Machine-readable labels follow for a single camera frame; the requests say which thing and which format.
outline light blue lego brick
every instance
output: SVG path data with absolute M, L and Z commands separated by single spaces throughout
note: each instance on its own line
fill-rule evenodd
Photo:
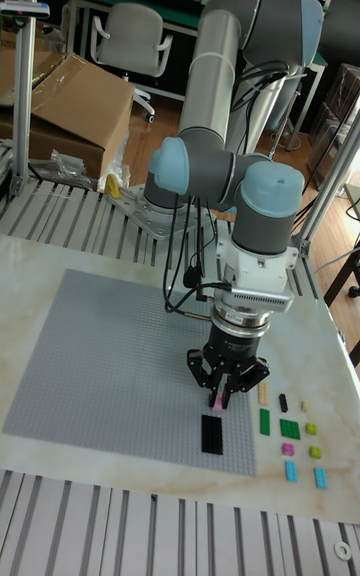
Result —
M 296 470 L 296 463 L 293 460 L 286 460 L 285 461 L 285 469 L 286 469 L 286 478 L 291 483 L 297 483 L 297 470 Z
M 325 469 L 322 469 L 321 467 L 315 467 L 315 479 L 316 487 L 319 487 L 320 489 L 328 488 Z

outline white marble surface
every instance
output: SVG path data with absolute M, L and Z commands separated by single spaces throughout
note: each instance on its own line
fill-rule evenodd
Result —
M 19 386 L 61 278 L 67 268 L 160 286 L 154 268 L 0 235 L 0 428 Z M 335 325 L 320 301 L 296 299 L 275 316 L 259 354 L 270 362 L 271 436 L 258 433 L 257 391 L 251 392 L 258 465 L 256 478 L 202 470 L 119 454 L 23 439 L 0 433 L 0 467 L 53 478 L 172 494 L 266 511 L 360 522 L 360 401 L 357 377 Z M 302 439 L 294 441 L 299 483 L 285 479 L 278 395 Z M 300 410 L 308 400 L 307 414 Z M 318 425 L 316 437 L 305 423 Z M 323 458 L 309 457 L 310 445 Z M 329 489 L 315 486 L 314 467 L 326 469 Z

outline gray baseplate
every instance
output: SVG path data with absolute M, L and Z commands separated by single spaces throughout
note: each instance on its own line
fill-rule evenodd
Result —
M 157 288 L 67 270 L 4 433 L 255 476 L 249 397 L 213 412 L 186 365 L 209 329 Z M 202 414 L 222 419 L 222 456 L 201 452 Z

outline lime green lego brick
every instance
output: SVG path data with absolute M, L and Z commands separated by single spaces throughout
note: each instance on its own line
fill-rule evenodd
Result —
M 311 458 L 321 458 L 321 448 L 314 447 L 313 445 L 310 447 L 310 456 Z
M 296 440 L 300 440 L 300 429 L 299 423 L 294 420 L 284 420 L 280 418 L 280 428 L 281 428 L 281 436 L 286 436 L 286 438 L 295 438 Z
M 260 409 L 260 434 L 270 436 L 270 412 L 268 409 Z
M 314 423 L 307 423 L 305 429 L 307 434 L 311 434 L 311 436 L 316 436 L 317 426 Z

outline white chair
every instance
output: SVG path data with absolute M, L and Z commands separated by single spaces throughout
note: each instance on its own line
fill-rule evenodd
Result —
M 98 34 L 102 36 L 100 45 Z M 117 3 L 111 8 L 105 29 L 98 16 L 93 18 L 91 57 L 98 65 L 157 78 L 165 71 L 173 39 L 166 36 L 162 43 L 162 34 L 163 20 L 156 11 L 136 3 Z M 150 94 L 136 88 L 134 100 L 146 109 L 146 118 L 152 122 L 155 110 L 149 104 Z

